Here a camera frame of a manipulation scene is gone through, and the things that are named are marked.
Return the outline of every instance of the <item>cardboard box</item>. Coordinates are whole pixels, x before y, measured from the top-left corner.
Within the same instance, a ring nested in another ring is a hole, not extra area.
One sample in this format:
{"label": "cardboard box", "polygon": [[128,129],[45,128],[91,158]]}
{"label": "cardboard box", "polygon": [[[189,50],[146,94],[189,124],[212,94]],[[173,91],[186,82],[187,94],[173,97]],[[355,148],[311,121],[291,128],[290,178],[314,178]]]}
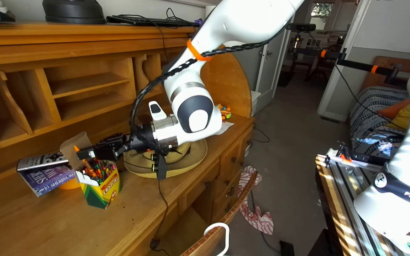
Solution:
{"label": "cardboard box", "polygon": [[[85,162],[78,159],[73,146],[88,148],[91,145],[86,132],[79,132],[61,144],[61,154],[68,159],[72,169],[75,169],[86,203],[105,209],[119,192],[119,173],[116,165],[110,161],[85,159]],[[98,179],[89,172],[89,168],[85,168],[89,162],[92,171],[105,173],[103,179],[101,179],[102,176]]]}

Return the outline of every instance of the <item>wooden cabinet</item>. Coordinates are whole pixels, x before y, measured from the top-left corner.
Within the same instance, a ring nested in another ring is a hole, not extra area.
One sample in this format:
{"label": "wooden cabinet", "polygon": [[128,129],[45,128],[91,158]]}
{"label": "wooden cabinet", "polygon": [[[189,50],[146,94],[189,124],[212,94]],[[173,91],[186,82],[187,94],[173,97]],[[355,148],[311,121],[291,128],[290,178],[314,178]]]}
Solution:
{"label": "wooden cabinet", "polygon": [[[26,249],[32,254],[145,254],[156,230],[166,239],[185,216],[206,225],[234,209],[251,118],[249,87],[233,55],[214,57],[202,70],[214,102],[231,107],[233,126],[206,139],[209,152],[199,166],[159,182],[165,219],[155,179],[120,169],[116,200],[96,210],[79,190],[35,198],[14,171],[19,158],[58,151],[79,131],[91,141],[128,132],[136,94],[192,34],[192,28],[160,34],[129,26],[0,26],[0,254]],[[146,99],[165,102],[162,88]]]}

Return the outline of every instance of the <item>floor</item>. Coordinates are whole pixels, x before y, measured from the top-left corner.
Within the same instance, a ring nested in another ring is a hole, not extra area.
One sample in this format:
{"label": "floor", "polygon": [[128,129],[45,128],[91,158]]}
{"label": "floor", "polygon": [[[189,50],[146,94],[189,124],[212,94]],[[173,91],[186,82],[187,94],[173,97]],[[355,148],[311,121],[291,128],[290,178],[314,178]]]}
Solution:
{"label": "floor", "polygon": [[253,200],[261,212],[271,215],[274,232],[264,236],[264,242],[260,232],[237,213],[226,254],[278,256],[278,240],[293,245],[296,256],[310,254],[325,229],[314,179],[314,155],[347,141],[347,125],[317,115],[323,87],[317,80],[304,82],[303,78],[296,74],[286,87],[277,87],[271,104],[254,115],[253,145],[246,156],[246,165],[261,175]]}

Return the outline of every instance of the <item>pink fabric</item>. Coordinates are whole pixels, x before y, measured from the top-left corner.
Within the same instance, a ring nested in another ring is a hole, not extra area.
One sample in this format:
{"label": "pink fabric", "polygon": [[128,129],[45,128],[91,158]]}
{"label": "pink fabric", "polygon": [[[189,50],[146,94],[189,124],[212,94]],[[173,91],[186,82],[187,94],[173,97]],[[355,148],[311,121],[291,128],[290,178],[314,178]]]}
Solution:
{"label": "pink fabric", "polygon": [[[239,190],[241,190],[244,188],[250,175],[254,171],[256,169],[250,165],[244,166],[244,169],[240,175],[240,179],[239,179]],[[257,173],[254,185],[257,185],[260,181],[261,181],[261,176],[260,176],[260,173]],[[261,213],[259,206],[254,206],[254,212],[253,212],[247,203],[247,198],[244,198],[241,206],[239,208],[239,212],[243,215],[243,218],[247,220],[247,223],[250,226],[253,226],[254,229],[257,229],[259,232],[263,232],[266,235],[273,235],[273,218],[271,218],[271,215],[269,212]]]}

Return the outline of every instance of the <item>book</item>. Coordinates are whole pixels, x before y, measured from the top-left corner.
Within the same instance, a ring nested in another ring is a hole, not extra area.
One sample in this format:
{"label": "book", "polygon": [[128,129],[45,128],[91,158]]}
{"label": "book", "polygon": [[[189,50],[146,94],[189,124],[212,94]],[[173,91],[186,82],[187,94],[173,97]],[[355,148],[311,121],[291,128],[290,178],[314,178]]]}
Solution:
{"label": "book", "polygon": [[44,155],[35,155],[29,158],[22,158],[17,163],[17,171],[32,171],[38,168],[45,168],[45,166],[55,166],[55,165],[64,165],[66,163],[66,158],[62,156],[61,152],[54,152],[54,154],[44,154]]}
{"label": "book", "polygon": [[18,172],[35,196],[42,196],[59,185],[75,178],[75,171],[68,165],[45,166]]}

